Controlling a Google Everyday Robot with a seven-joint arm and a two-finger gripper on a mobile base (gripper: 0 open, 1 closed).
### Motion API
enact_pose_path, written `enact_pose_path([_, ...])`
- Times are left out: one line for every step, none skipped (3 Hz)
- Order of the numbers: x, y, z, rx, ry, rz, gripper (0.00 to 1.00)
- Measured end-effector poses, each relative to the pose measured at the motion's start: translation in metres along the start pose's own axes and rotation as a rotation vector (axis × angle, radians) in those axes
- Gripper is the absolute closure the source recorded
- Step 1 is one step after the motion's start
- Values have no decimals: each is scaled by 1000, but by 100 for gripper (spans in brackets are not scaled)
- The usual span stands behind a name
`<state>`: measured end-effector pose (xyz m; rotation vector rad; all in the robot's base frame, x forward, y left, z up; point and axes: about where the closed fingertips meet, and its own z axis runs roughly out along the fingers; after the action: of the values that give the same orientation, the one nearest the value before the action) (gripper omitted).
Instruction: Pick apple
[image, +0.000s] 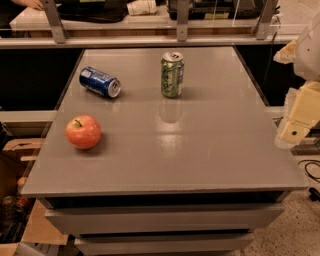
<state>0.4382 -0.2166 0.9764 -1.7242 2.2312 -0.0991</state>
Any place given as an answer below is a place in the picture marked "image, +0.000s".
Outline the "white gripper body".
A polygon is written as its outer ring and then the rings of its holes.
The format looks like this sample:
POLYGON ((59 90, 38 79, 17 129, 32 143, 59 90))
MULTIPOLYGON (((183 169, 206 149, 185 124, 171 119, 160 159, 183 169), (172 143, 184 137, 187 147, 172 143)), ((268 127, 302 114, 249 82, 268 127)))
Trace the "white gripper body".
POLYGON ((320 80, 320 13, 317 13, 299 35, 294 72, 305 80, 320 80))

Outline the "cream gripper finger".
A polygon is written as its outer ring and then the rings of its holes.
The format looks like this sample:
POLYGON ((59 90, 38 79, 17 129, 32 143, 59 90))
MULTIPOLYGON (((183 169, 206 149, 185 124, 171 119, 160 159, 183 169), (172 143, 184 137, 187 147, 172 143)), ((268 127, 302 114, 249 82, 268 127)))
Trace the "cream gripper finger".
POLYGON ((290 41, 283 48, 276 52, 276 54, 273 57, 273 60, 281 64, 293 63, 295 59, 296 45, 296 39, 290 41))
POLYGON ((290 88, 285 98, 275 145, 281 149, 299 145, 319 121, 320 83, 306 81, 299 89, 290 88))

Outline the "person hand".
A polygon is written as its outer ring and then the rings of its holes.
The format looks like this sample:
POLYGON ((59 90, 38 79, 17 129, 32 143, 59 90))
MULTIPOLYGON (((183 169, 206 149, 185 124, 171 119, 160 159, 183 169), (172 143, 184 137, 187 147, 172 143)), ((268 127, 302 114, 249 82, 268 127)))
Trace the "person hand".
POLYGON ((41 0, 11 0, 11 1, 22 7, 30 7, 39 11, 44 10, 41 0))

